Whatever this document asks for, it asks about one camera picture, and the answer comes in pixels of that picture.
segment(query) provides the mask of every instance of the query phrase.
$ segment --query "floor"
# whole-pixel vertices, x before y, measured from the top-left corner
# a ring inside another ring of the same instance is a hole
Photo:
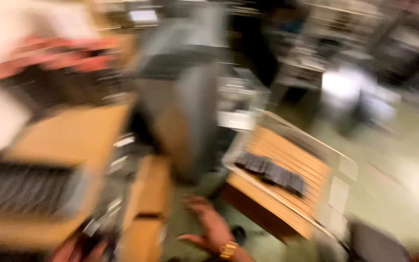
[[[325,192],[328,201],[318,211],[318,221],[339,238],[345,237],[347,219],[359,218],[398,238],[407,247],[419,247],[419,107],[393,104],[393,117],[381,124],[360,124],[344,138],[330,117],[319,117],[308,132],[350,157],[337,155],[330,183],[333,193]],[[276,113],[288,119],[288,106]],[[209,196],[224,179],[224,172],[208,174],[201,186],[178,185],[174,208],[167,224],[167,236],[161,261],[173,256],[198,262],[207,254],[188,243],[176,241],[182,233],[198,233],[201,227],[195,216],[180,202],[184,194]],[[314,241],[293,240],[285,245],[221,199],[216,209],[229,225],[242,225],[247,231],[245,248],[255,261],[343,261],[340,247],[318,235]]]

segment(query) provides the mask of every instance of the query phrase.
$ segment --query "wooden table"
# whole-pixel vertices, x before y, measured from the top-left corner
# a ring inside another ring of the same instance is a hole
[[[281,241],[288,242],[299,235],[311,239],[310,221],[314,221],[321,190],[329,178],[329,166],[270,129],[258,127],[254,132],[246,150],[271,158],[275,164],[303,177],[304,196],[300,198],[278,186],[268,185],[245,170],[242,175],[235,172],[229,175],[221,195]],[[267,194],[266,189],[276,199]]]
[[[90,215],[102,187],[113,143],[127,119],[131,103],[98,108],[66,109],[28,127],[5,154],[8,160],[81,164],[88,187],[77,216],[64,221],[0,218],[0,247],[50,250],[64,241]]]

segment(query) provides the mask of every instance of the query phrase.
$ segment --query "gold watch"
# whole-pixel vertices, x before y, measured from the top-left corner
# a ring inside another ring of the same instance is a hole
[[[236,252],[238,244],[236,242],[229,241],[227,244],[221,247],[219,257],[222,260],[230,260],[233,254]]]

